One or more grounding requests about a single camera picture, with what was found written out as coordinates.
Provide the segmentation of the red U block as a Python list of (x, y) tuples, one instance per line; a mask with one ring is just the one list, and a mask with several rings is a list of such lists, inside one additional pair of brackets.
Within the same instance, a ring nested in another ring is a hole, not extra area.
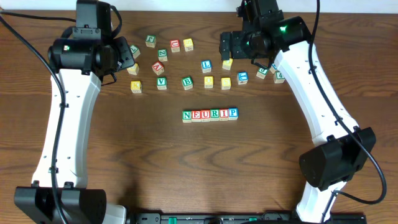
[(211, 120), (210, 110), (201, 110), (200, 118), (202, 122), (209, 122)]

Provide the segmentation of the green j block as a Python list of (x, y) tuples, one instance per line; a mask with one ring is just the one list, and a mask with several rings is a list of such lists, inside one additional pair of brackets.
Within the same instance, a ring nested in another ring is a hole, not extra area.
[(155, 48), (155, 46), (156, 46), (156, 36), (155, 35), (147, 35), (145, 43), (146, 43), (147, 47)]
[(268, 73), (268, 69), (266, 68), (259, 68), (259, 70), (256, 73), (256, 76), (260, 79), (265, 79), (267, 73)]

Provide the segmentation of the green N block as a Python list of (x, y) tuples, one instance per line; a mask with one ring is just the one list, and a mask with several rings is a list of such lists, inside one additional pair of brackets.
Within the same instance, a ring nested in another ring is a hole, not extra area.
[(184, 123), (192, 122), (192, 112), (191, 111), (182, 111), (182, 121)]

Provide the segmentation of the yellow S block lower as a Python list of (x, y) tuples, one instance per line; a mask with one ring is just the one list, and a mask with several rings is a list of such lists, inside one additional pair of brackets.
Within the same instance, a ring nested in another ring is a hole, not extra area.
[(230, 90), (231, 89), (231, 79), (230, 77), (223, 77), (221, 79), (221, 89)]

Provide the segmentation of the green B block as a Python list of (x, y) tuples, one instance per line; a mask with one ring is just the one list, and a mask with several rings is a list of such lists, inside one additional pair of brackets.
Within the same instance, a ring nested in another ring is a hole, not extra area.
[(191, 77), (182, 78), (182, 86), (184, 90), (190, 90), (193, 88), (193, 80)]

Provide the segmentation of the green J block right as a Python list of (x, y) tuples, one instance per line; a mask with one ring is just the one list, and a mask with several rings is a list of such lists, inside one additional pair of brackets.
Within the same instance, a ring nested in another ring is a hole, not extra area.
[(265, 79), (267, 73), (268, 73), (268, 69), (266, 68), (259, 68), (259, 70), (256, 73), (256, 76), (260, 79)]

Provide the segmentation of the red E block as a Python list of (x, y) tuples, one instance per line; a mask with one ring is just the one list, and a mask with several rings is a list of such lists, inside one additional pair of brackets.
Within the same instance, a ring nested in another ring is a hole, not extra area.
[(192, 122), (201, 122), (201, 111), (193, 110), (191, 111)]

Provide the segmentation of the green Z block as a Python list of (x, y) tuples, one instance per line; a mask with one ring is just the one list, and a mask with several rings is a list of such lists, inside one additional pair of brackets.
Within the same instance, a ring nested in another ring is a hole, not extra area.
[(166, 49), (159, 49), (157, 51), (157, 55), (160, 62), (166, 62), (168, 60), (168, 53)]

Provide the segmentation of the yellow S block upper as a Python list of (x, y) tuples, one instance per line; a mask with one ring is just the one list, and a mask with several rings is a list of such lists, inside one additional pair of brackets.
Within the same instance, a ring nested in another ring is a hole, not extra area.
[(186, 52), (194, 50), (193, 40), (191, 38), (183, 40), (183, 46)]

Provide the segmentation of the yellow K block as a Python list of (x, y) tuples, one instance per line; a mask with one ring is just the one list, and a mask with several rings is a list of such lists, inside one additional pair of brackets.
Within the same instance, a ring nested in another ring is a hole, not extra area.
[(131, 82), (131, 91), (133, 93), (142, 93), (142, 83), (139, 80), (134, 80)]

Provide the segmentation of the yellow o block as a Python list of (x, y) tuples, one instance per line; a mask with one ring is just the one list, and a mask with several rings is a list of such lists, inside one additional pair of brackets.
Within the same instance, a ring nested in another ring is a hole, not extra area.
[(229, 59), (229, 60), (224, 60), (222, 63), (222, 69), (224, 70), (231, 70), (233, 64), (233, 59)]
[(205, 88), (213, 88), (214, 78), (213, 76), (205, 76), (204, 77), (204, 87)]

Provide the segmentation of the blue L block middle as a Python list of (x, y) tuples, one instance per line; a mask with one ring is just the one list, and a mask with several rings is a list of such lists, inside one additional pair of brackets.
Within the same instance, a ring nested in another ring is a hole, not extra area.
[(212, 65), (210, 60), (201, 61), (201, 69), (203, 73), (209, 73), (212, 70)]

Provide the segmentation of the yellow O block upper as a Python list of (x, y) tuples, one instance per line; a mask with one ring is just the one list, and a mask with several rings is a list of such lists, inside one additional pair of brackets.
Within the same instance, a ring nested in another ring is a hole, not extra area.
[(233, 64), (233, 59), (229, 59), (229, 60), (224, 60), (222, 63), (222, 69), (224, 70), (231, 70)]

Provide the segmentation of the green V block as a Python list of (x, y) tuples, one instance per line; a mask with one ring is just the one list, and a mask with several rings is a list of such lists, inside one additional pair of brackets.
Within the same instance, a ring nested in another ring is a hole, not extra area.
[(167, 79), (165, 77), (157, 78), (157, 89), (166, 90), (167, 89)]

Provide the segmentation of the yellow s block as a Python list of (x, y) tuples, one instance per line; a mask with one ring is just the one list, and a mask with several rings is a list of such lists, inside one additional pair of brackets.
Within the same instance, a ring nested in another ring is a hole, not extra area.
[(223, 77), (221, 79), (221, 89), (230, 90), (231, 89), (231, 79), (230, 77)]
[(183, 40), (183, 46), (186, 52), (194, 50), (193, 40), (191, 38)]

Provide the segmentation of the blue P block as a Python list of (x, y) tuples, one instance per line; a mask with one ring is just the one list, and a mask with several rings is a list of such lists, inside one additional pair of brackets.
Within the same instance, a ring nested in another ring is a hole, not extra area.
[(237, 120), (239, 118), (239, 111), (237, 108), (229, 108), (228, 114), (229, 120)]

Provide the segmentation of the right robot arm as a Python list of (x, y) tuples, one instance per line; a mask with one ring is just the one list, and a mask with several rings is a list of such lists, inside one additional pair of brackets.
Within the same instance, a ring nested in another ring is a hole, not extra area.
[(345, 110), (301, 17), (285, 18), (275, 1), (243, 1), (237, 15), (243, 27), (221, 34), (221, 58), (249, 59), (254, 65), (266, 58), (266, 70), (280, 73), (289, 84), (314, 144), (299, 158), (306, 185), (295, 214), (304, 223), (329, 222), (336, 196), (373, 159), (375, 134), (360, 128)]

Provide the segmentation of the green 4 block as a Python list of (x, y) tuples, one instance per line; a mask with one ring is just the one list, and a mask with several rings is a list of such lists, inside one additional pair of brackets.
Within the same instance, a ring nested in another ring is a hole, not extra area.
[(281, 72), (275, 72), (274, 83), (278, 84), (278, 83), (283, 83), (284, 81), (285, 81), (285, 77), (283, 76), (283, 74)]

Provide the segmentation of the blue 5 block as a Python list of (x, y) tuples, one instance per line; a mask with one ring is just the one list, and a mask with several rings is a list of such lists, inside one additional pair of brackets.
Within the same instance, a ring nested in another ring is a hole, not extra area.
[(269, 71), (270, 71), (271, 73), (273, 73), (273, 74), (275, 74), (275, 72), (277, 71), (277, 67), (276, 67), (276, 65), (275, 65), (274, 63), (271, 65)]

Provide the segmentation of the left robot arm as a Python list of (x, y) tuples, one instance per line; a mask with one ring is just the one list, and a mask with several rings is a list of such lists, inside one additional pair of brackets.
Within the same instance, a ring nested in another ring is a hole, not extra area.
[(36, 223), (126, 223), (127, 210), (87, 187), (86, 150), (103, 78), (134, 65), (127, 40), (113, 27), (117, 9), (78, 1), (75, 25), (56, 39), (44, 59), (52, 100), (42, 155), (31, 185), (17, 187), (14, 203)]

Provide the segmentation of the red A block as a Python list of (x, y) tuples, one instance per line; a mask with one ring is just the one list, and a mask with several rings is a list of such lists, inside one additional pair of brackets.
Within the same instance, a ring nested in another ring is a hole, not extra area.
[(165, 69), (163, 64), (160, 61), (155, 62), (152, 65), (152, 70), (156, 75), (161, 75), (162, 73), (164, 73)]

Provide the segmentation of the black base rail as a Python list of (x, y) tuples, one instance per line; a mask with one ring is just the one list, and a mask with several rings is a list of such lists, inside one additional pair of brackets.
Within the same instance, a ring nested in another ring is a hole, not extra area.
[(287, 212), (268, 212), (263, 215), (162, 215), (137, 213), (126, 223), (131, 224), (241, 224), (241, 223), (304, 223)]

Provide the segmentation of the green R block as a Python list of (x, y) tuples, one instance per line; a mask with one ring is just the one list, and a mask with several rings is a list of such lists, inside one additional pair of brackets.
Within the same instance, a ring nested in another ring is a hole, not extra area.
[(210, 121), (219, 121), (220, 120), (220, 110), (219, 109), (211, 109), (210, 110)]

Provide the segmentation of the red I block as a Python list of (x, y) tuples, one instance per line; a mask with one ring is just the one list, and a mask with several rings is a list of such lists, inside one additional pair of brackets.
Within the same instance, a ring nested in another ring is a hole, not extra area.
[(229, 109), (227, 108), (219, 109), (219, 112), (220, 112), (220, 121), (229, 120)]

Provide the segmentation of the yellow O block lower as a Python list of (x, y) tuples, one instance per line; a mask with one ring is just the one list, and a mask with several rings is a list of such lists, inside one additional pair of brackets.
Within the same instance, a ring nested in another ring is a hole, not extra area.
[(213, 88), (214, 78), (213, 76), (205, 76), (204, 77), (204, 87), (205, 88)]

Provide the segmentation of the green L block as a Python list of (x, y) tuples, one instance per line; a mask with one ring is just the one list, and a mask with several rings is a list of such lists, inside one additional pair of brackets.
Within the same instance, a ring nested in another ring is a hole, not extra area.
[(130, 50), (133, 54), (134, 59), (138, 58), (138, 56), (140, 56), (140, 54), (141, 54), (141, 51), (139, 50), (139, 48), (136, 45), (131, 45)]

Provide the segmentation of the yellow block left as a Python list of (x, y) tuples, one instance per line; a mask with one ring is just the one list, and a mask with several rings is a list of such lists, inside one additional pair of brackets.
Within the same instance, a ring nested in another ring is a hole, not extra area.
[(127, 72), (131, 75), (137, 75), (139, 73), (139, 65), (135, 63), (132, 67), (127, 68)]

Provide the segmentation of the red C block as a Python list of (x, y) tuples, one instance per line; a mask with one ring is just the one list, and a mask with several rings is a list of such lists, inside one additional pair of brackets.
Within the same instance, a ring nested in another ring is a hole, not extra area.
[(180, 51), (180, 41), (179, 40), (171, 40), (170, 41), (170, 49), (171, 52), (179, 52)]

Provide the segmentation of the blue T block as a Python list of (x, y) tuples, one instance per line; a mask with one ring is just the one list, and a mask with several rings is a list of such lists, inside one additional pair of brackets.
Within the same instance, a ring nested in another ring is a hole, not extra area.
[(247, 72), (238, 72), (237, 74), (238, 85), (243, 85), (248, 82), (248, 73)]

